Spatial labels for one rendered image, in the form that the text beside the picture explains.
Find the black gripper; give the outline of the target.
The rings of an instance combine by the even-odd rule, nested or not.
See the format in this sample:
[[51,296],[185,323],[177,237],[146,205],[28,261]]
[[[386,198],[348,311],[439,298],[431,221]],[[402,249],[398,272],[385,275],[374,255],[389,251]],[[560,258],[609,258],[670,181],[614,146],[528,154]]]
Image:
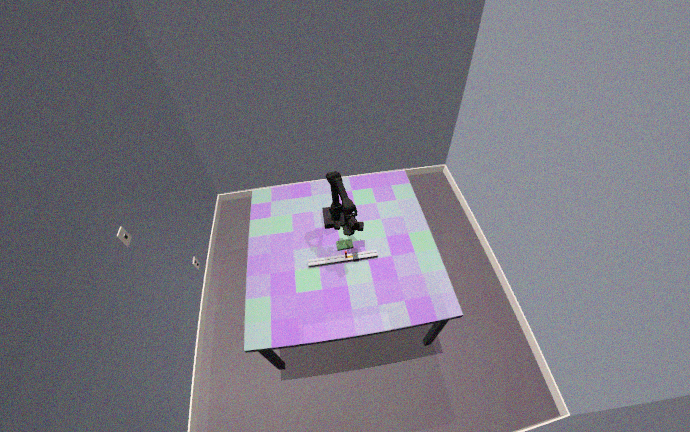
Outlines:
[[[357,230],[363,231],[364,223],[363,222],[358,222],[358,223],[359,223],[360,227]],[[340,230],[340,226],[343,226],[343,231],[344,231],[344,224],[348,225],[348,223],[345,220],[344,220],[344,223],[341,223],[341,221],[335,221],[334,229]]]

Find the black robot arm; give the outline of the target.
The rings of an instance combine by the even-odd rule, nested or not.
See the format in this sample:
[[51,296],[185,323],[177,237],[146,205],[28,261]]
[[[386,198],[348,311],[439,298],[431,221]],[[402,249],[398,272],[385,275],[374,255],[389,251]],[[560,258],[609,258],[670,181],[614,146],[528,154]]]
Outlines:
[[[327,173],[326,179],[331,186],[331,194],[333,201],[331,204],[331,208],[329,209],[329,212],[332,215],[331,220],[341,221],[340,213],[343,212],[344,220],[348,223],[348,225],[344,224],[343,233],[344,235],[351,236],[354,234],[355,230],[357,230],[360,227],[358,221],[355,218],[355,216],[357,216],[356,206],[355,204],[353,204],[353,201],[349,199],[345,187],[343,185],[341,174],[339,172],[333,171]],[[339,195],[342,200],[342,205],[339,202]]]

